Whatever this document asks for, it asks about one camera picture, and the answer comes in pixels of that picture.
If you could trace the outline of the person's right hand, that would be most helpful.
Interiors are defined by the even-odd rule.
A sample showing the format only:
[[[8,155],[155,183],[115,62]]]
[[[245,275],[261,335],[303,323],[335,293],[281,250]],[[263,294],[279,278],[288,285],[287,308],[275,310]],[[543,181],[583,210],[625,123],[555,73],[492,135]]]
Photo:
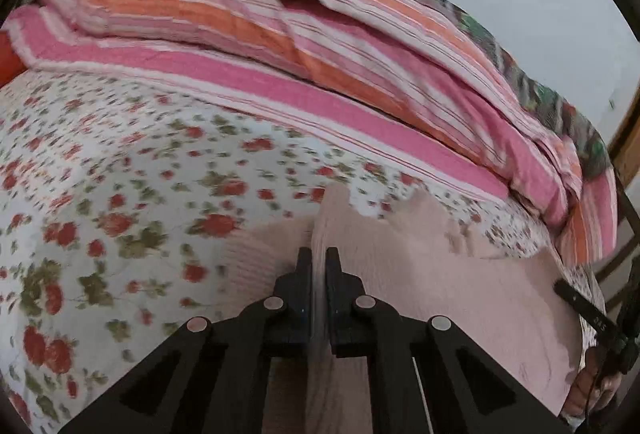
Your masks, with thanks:
[[[604,364],[605,349],[601,346],[589,347],[585,354],[585,367],[577,373],[570,385],[562,413],[570,417],[581,418],[591,414],[593,410],[600,410],[612,400],[623,374],[617,372],[612,376],[600,376]]]

